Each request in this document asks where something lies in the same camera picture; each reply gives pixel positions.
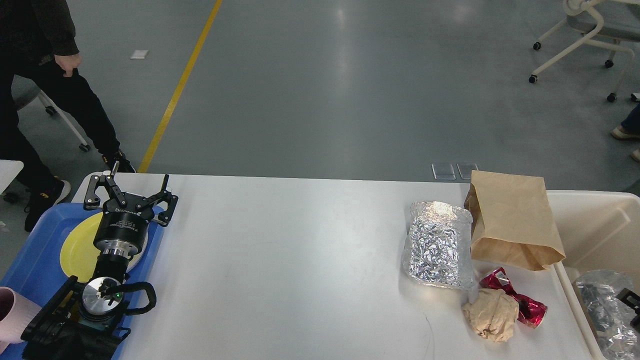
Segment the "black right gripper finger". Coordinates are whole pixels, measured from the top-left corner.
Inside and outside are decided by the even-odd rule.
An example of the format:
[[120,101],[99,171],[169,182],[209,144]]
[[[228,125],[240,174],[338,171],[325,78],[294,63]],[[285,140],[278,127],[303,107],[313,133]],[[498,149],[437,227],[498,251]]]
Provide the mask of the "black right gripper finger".
[[640,296],[630,289],[622,289],[615,296],[618,300],[622,301],[624,305],[633,310],[635,316],[630,321],[630,326],[636,330],[640,330]]

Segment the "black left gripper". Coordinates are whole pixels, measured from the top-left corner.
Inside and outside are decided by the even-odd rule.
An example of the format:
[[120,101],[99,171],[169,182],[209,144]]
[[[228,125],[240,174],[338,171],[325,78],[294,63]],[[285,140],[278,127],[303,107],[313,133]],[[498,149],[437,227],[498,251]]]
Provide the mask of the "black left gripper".
[[[138,197],[134,209],[126,209],[129,201],[115,182],[121,161],[115,161],[110,171],[92,176],[83,200],[83,210],[102,209],[102,219],[93,240],[100,255],[115,255],[133,258],[146,250],[147,232],[150,223],[166,228],[174,216],[179,198],[169,190],[169,174],[164,174],[160,191],[149,197]],[[103,188],[108,195],[103,200],[96,194]],[[165,204],[166,209],[155,213],[154,207]]]

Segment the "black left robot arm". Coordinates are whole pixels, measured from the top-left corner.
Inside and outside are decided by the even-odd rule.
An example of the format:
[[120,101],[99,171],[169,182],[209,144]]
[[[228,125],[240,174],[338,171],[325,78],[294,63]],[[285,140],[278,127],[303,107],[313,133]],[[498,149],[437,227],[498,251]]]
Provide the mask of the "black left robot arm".
[[71,275],[22,333],[24,360],[110,360],[131,330],[129,316],[150,312],[157,304],[153,285],[132,281],[128,267],[142,258],[151,223],[167,227],[178,196],[168,189],[169,174],[150,196],[128,193],[112,170],[93,176],[83,200],[86,211],[102,218],[93,237],[93,273],[87,280]]

